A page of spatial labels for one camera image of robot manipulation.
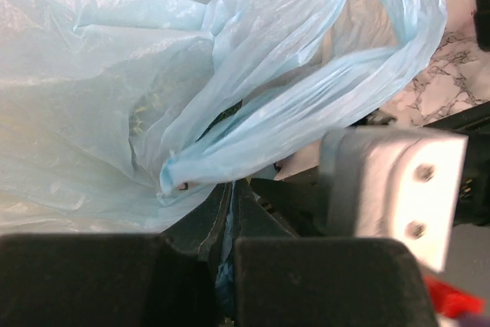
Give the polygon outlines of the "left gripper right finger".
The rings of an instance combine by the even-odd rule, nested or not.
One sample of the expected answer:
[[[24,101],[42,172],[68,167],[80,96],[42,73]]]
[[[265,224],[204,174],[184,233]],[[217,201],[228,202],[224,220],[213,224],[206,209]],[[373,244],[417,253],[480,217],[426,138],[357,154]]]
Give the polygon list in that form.
[[[294,237],[236,182],[234,321],[238,326],[435,326],[417,262],[383,238]]]

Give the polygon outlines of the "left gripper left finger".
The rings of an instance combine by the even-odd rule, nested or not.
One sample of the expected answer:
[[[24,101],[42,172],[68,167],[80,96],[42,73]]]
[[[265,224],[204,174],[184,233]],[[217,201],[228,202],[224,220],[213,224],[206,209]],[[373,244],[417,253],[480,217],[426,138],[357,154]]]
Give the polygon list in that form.
[[[1,238],[3,326],[216,326],[232,187],[160,234]]]

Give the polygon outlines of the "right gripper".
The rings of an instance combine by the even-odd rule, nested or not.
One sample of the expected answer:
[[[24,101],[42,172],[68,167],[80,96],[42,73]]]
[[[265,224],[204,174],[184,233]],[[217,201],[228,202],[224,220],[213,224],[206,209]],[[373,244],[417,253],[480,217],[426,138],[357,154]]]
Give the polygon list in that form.
[[[284,180],[253,178],[252,190],[302,237],[351,237],[355,193],[340,175],[311,168]]]

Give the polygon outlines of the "blue plastic bag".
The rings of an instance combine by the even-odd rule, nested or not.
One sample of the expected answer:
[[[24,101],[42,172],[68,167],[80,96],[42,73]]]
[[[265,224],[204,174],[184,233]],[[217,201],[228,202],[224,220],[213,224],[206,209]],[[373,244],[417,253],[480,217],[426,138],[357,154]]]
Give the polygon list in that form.
[[[399,93],[446,20],[445,0],[1,0],[1,238],[160,234],[221,184],[231,204]]]

